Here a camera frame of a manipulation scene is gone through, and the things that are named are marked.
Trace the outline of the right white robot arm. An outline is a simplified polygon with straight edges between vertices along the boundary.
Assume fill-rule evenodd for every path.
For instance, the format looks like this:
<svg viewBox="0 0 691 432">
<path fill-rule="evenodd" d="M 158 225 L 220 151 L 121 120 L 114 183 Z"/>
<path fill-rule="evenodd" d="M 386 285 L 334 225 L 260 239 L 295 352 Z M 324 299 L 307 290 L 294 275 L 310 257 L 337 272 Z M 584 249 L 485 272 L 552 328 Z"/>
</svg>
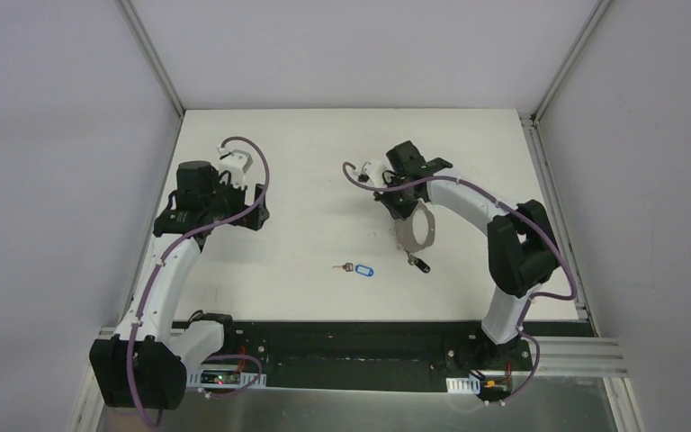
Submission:
<svg viewBox="0 0 691 432">
<path fill-rule="evenodd" d="M 428 205 L 457 214 L 487 238 L 489 274 L 495 292 L 481 324 L 474 354 L 480 365 L 495 369 L 511 354 L 527 297 L 552 276 L 559 262 L 550 247 L 554 235 L 546 210 L 536 200 L 510 204 L 462 182 L 453 164 L 425 159 L 405 141 L 389 150 L 386 163 L 367 161 L 359 181 L 376 187 L 373 196 L 395 221 L 399 244 L 408 253 L 432 245 L 435 219 Z"/>
</svg>

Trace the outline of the keyring with black key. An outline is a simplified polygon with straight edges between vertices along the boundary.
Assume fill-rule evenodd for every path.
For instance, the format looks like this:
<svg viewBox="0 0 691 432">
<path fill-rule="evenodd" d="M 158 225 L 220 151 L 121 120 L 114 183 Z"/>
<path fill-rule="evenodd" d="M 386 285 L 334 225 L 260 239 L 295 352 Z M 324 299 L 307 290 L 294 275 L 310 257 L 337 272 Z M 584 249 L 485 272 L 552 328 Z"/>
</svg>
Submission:
<svg viewBox="0 0 691 432">
<path fill-rule="evenodd" d="M 394 221 L 394 232 L 398 248 L 404 252 L 407 262 L 423 274 L 429 274 L 430 265 L 417 253 L 435 243 L 435 216 L 423 202 L 405 220 Z"/>
</svg>

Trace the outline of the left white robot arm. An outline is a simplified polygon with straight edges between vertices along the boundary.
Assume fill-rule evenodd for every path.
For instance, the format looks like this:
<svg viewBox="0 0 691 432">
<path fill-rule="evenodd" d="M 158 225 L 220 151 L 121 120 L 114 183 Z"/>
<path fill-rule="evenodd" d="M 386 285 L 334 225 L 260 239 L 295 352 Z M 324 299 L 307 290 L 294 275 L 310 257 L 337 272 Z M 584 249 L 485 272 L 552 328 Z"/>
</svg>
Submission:
<svg viewBox="0 0 691 432">
<path fill-rule="evenodd" d="M 189 373 L 208 356 L 231 362 L 238 340 L 218 319 L 198 319 L 185 333 L 172 336 L 172 324 L 185 283 L 217 222 L 260 230 L 269 218 L 265 183 L 250 187 L 248 156 L 229 157 L 217 165 L 182 162 L 176 188 L 156 217 L 154 243 L 145 276 L 129 311 L 109 338 L 96 339 L 89 359 L 104 403 L 113 408 L 173 410 L 185 394 Z"/>
</svg>

